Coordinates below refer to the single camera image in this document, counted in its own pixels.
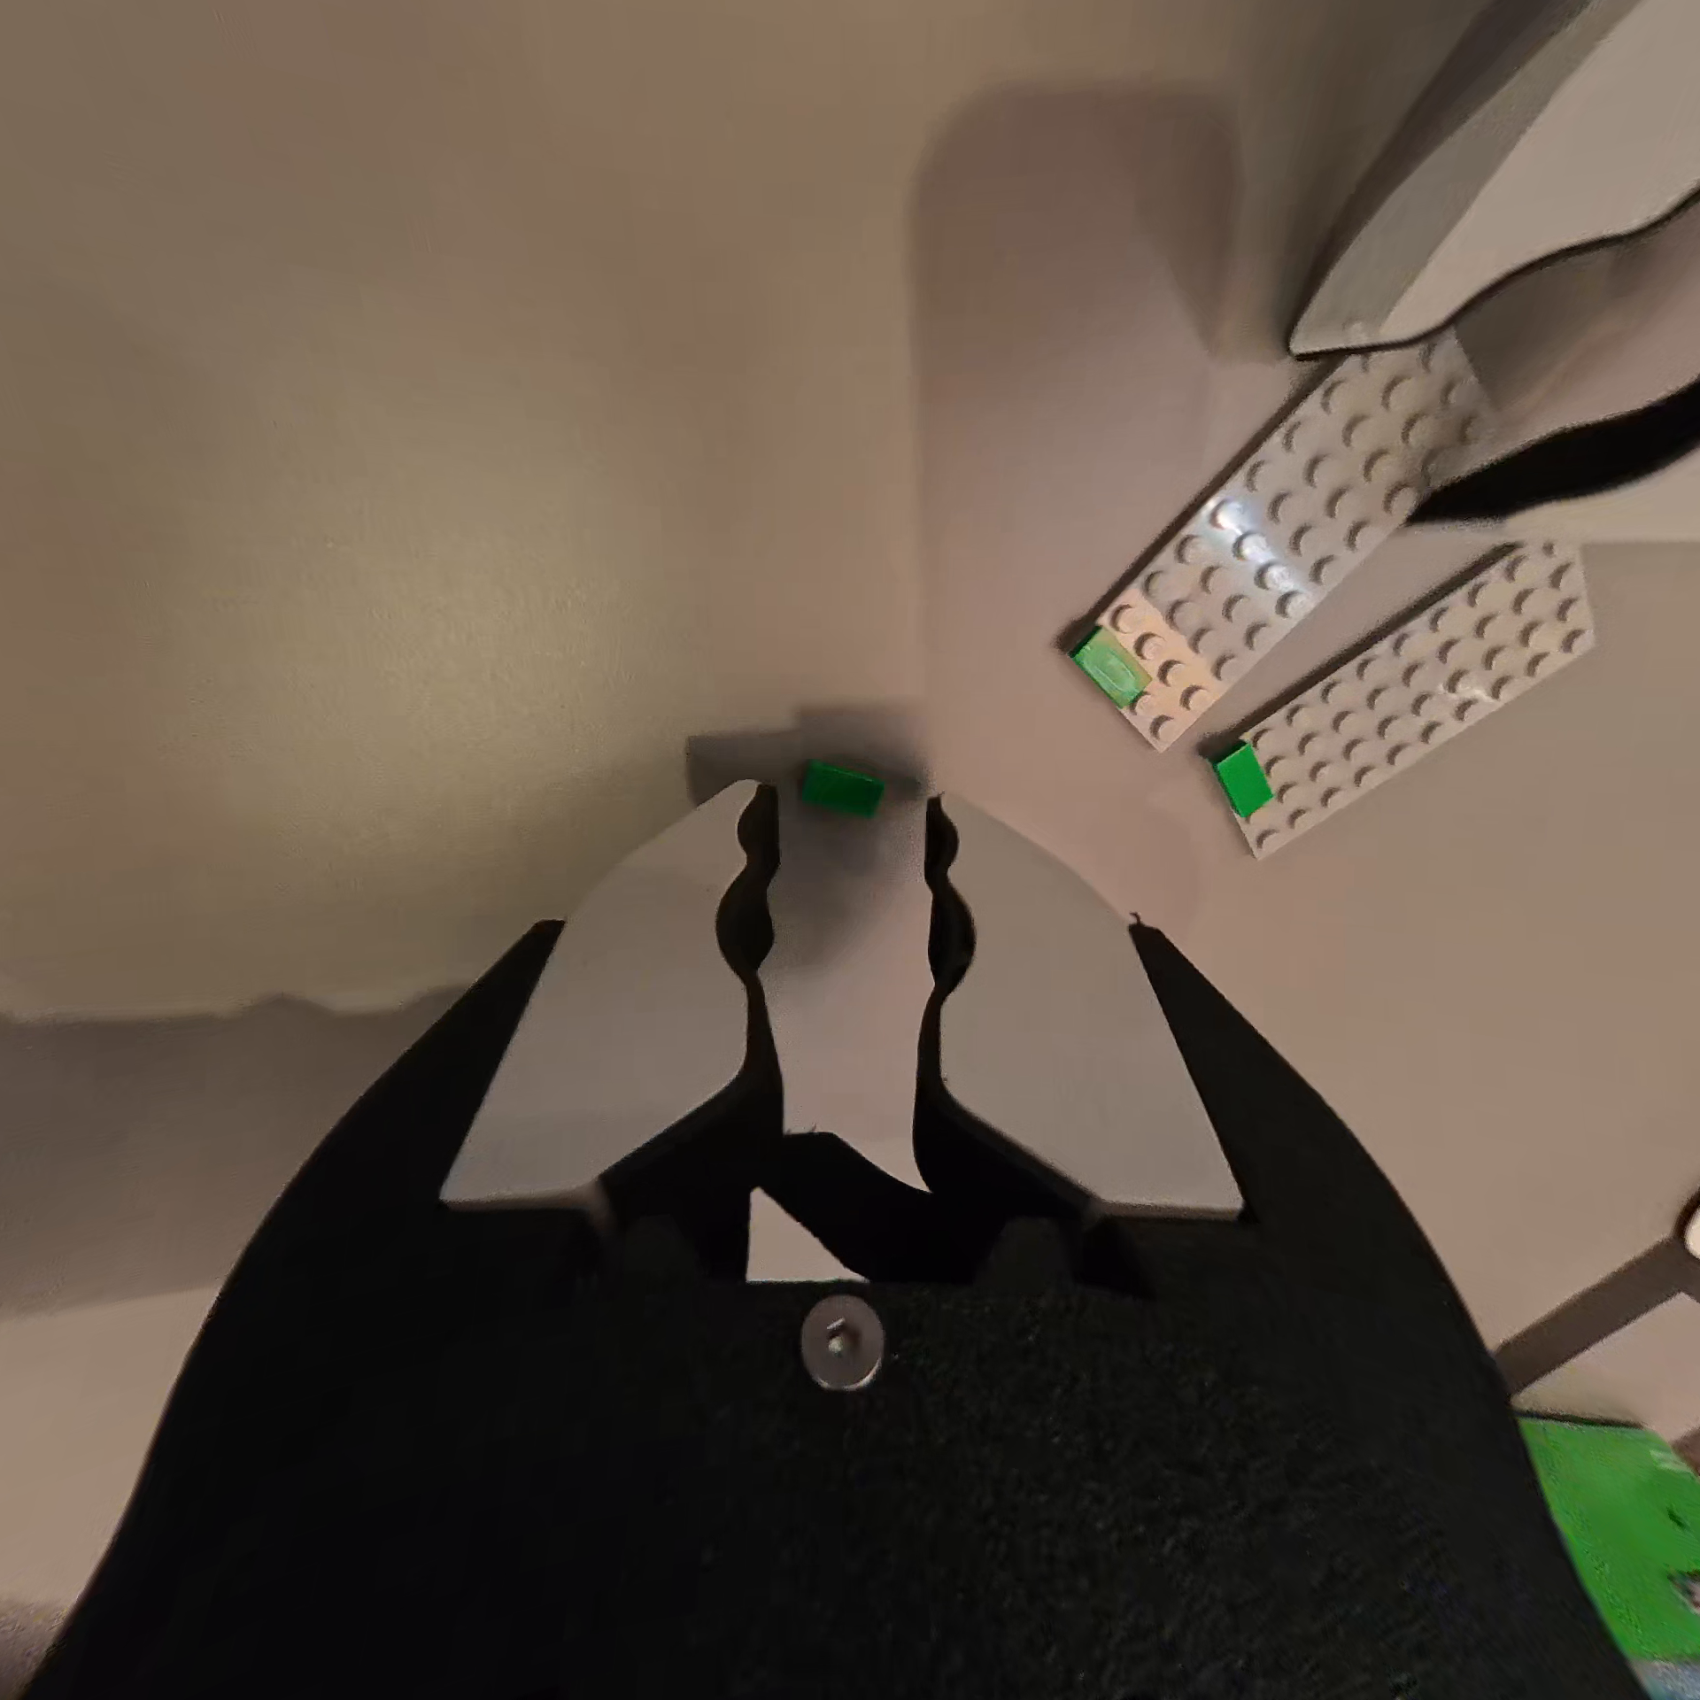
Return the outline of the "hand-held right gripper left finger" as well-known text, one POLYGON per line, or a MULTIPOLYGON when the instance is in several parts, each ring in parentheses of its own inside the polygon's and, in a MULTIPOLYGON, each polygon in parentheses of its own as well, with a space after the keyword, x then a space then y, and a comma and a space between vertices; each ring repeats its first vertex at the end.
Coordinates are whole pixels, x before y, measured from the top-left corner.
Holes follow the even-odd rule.
POLYGON ((442 1184, 456 1207, 589 1200, 770 1045, 779 797, 739 779, 567 916, 442 1184))

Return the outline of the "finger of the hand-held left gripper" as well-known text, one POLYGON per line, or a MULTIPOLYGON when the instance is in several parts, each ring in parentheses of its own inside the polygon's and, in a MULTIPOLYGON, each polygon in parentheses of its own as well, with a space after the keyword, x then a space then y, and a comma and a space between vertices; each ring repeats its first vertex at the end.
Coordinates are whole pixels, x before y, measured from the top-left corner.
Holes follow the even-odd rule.
POLYGON ((1458 321, 1490 438, 1415 525, 1699 522, 1699 212, 1508 279, 1458 321))
POLYGON ((1695 2, 1490 2, 1349 199, 1289 351, 1413 345, 1695 198, 1695 2))

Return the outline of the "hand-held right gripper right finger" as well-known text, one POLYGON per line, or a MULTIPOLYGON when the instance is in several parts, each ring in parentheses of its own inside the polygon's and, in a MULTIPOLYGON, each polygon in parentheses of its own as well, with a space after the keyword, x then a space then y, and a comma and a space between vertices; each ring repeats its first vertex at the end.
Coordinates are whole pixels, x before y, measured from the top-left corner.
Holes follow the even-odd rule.
POLYGON ((930 799, 919 1091, 1067 1200, 1239 1217, 1242 1185, 1136 951, 1093 883, 965 797, 930 799))

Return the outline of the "grey studded building plate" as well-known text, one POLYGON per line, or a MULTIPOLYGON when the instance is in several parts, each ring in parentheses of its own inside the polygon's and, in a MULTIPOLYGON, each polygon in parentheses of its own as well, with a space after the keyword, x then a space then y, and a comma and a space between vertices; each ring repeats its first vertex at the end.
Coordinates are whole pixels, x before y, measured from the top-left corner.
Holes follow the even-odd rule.
POLYGON ((1067 653, 1090 627, 1117 628, 1152 674, 1120 714, 1147 747, 1173 747, 1489 435, 1490 402, 1455 329, 1322 360, 1311 386, 1159 537, 1067 653))
POLYGON ((1273 699, 1252 742, 1273 800, 1233 825, 1268 860, 1525 699, 1598 644, 1578 543, 1499 543, 1472 574, 1273 699))

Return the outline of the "green printed box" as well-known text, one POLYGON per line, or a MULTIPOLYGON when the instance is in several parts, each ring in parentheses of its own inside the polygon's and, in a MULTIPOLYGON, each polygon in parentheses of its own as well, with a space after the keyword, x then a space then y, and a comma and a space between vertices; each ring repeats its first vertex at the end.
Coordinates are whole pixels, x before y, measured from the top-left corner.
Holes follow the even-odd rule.
POLYGON ((1624 1655, 1699 1678, 1699 1474, 1659 1433, 1523 1413, 1520 1434, 1583 1588, 1624 1655))

